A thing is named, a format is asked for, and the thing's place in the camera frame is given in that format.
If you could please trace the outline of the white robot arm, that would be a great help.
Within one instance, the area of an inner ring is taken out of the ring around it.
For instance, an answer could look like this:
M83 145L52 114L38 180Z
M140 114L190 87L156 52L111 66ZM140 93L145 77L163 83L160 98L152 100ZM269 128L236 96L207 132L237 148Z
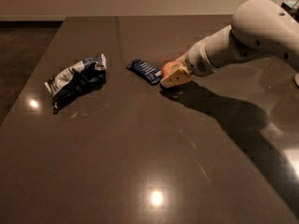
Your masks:
M242 4L231 23L198 41L162 69L161 86L170 89L209 76L232 63L246 63L271 54L299 68L299 23L270 0Z

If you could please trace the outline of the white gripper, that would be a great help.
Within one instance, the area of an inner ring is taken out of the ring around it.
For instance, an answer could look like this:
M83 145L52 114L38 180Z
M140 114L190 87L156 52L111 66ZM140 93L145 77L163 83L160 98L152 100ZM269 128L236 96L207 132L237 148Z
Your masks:
M195 43L188 51L177 58L181 63L169 76L162 77L160 83L165 88L173 88L188 83L190 75L206 77L218 71L218 68L209 60L206 51L207 37Z

